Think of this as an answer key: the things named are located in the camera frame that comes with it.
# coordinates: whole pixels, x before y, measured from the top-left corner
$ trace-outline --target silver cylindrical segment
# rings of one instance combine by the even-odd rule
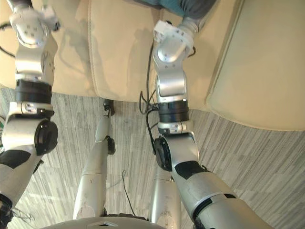
[[[218,194],[231,194],[236,197],[236,194],[212,172],[197,173],[185,179],[173,168],[171,175],[178,186],[182,202],[192,220],[194,220],[194,212],[197,207],[205,200]]]
[[[2,143],[5,150],[19,146],[35,146],[37,127],[45,121],[47,119],[7,120],[2,132]]]
[[[179,191],[170,173],[159,167],[153,185],[149,221],[167,229],[179,229],[181,225]]]
[[[207,229],[272,229],[243,200],[236,198],[213,201],[198,219]]]
[[[106,199],[107,156],[107,139],[95,143],[82,172],[73,219],[103,215]]]
[[[14,207],[27,187],[42,156],[36,155],[35,145],[18,146],[10,148],[10,150],[22,150],[30,153],[27,161],[16,168],[0,164],[0,193],[10,199]]]

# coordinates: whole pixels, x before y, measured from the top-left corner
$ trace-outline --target sofa seam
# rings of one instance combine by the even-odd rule
[[[88,48],[89,48],[89,60],[90,60],[90,69],[92,76],[92,83],[94,87],[95,94],[99,96],[97,91],[97,84],[95,80],[95,71],[94,71],[94,60],[93,60],[93,49],[92,49],[92,31],[91,31],[91,15],[92,15],[92,0],[88,1]]]

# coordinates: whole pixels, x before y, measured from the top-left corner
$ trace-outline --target sofa cushion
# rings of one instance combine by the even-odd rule
[[[305,130],[305,4],[245,0],[210,109],[244,125]]]

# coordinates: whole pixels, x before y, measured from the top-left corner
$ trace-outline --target gray carpet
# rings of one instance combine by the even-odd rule
[[[0,89],[0,115],[6,115],[14,92]],[[14,218],[10,229],[41,228],[72,219],[81,169],[103,114],[101,98],[53,94],[53,121],[59,142],[47,154],[17,208],[30,213],[28,223]],[[117,152],[109,156],[106,208],[131,213],[126,188],[139,216],[147,216],[156,169],[145,117],[137,103],[115,102],[112,118]],[[305,132],[277,132],[238,125],[212,113],[191,111],[200,163],[215,172],[265,221],[276,229],[305,228]],[[157,121],[153,114],[150,122]],[[182,228],[192,228],[183,210]]]

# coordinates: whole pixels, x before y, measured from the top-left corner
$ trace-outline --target robotic leg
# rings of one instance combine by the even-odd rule
[[[82,171],[75,200],[73,219],[105,216],[107,156],[114,154],[112,125],[108,116],[99,121],[95,144]]]

